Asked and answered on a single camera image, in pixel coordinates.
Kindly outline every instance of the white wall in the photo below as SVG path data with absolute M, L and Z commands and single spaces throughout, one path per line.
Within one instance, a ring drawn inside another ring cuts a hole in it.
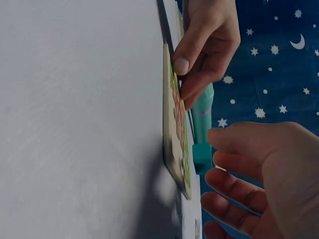
M 0 2 L 1 239 L 194 238 L 161 134 L 155 0 Z

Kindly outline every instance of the colorful pattern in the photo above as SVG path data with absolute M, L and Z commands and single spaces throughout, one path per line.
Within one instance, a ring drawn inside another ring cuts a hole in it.
M 174 107 L 174 118 L 176 121 L 176 134 L 180 142 L 180 147 L 182 149 L 182 159 L 180 161 L 180 167 L 183 172 L 184 181 L 190 188 L 190 171 L 189 171 L 189 162 L 188 162 L 188 141 L 187 141 L 187 127 L 186 127 L 186 118 L 185 118 L 185 108 L 184 103 L 179 97 L 178 82 L 173 72 L 172 67 L 170 68 L 170 86 L 173 92 L 173 99 L 175 103 Z

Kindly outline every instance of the fingers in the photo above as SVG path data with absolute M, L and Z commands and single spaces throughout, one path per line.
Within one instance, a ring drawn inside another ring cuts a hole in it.
M 205 181 L 221 195 L 256 213 L 262 214 L 268 205 L 264 189 L 236 178 L 221 169 L 209 170 L 205 175 Z
M 205 193 L 202 207 L 213 217 L 247 235 L 251 235 L 260 218 L 229 203 L 217 193 Z
M 196 91 L 193 95 L 186 98 L 184 100 L 185 109 L 188 111 L 190 108 L 196 103 L 197 99 L 200 97 L 200 95 L 204 92 L 206 86 L 201 87 L 198 91 Z
M 190 102 L 190 107 L 193 106 L 208 84 L 217 82 L 224 76 L 234 55 L 234 51 L 230 46 L 225 49 L 228 50 L 206 56 L 200 70 L 197 70 L 194 74 L 186 75 L 187 79 L 180 89 L 180 95 L 183 100 Z
M 185 75 L 190 71 L 207 39 L 220 25 L 220 20 L 211 21 L 205 15 L 195 14 L 192 17 L 174 53 L 174 71 L 178 75 Z
M 262 165 L 267 156 L 286 143 L 280 128 L 280 124 L 235 123 L 227 128 L 210 129 L 208 141 L 218 151 L 252 158 Z
M 182 100 L 187 100 L 194 94 L 199 97 L 201 93 L 205 90 L 207 85 L 214 80 L 213 71 L 198 71 L 193 75 L 187 75 L 187 79 L 180 89 L 180 97 Z
M 261 164 L 257 160 L 217 151 L 213 155 L 213 162 L 228 171 L 263 182 Z
M 235 239 L 217 222 L 207 222 L 203 229 L 206 239 Z

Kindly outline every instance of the hand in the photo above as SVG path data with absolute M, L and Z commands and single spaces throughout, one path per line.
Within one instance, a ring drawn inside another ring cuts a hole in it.
M 252 239 L 319 238 L 319 138 L 296 123 L 243 122 L 214 128 L 208 140 L 216 165 L 264 183 L 265 189 L 213 168 L 205 180 L 202 206 L 213 217 Z M 218 224 L 204 226 L 207 239 L 232 239 Z
M 235 0 L 184 0 L 185 35 L 174 53 L 174 70 L 188 110 L 211 82 L 221 80 L 240 43 Z

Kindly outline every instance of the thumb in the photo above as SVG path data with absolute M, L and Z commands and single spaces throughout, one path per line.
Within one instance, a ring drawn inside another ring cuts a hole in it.
M 193 67 L 209 36 L 218 28 L 217 21 L 194 15 L 184 37 L 178 44 L 173 58 L 174 71 L 186 75 Z
M 263 164 L 270 154 L 289 143 L 285 124 L 241 122 L 227 128 L 212 128 L 208 131 L 208 141 L 218 151 L 256 159 Z

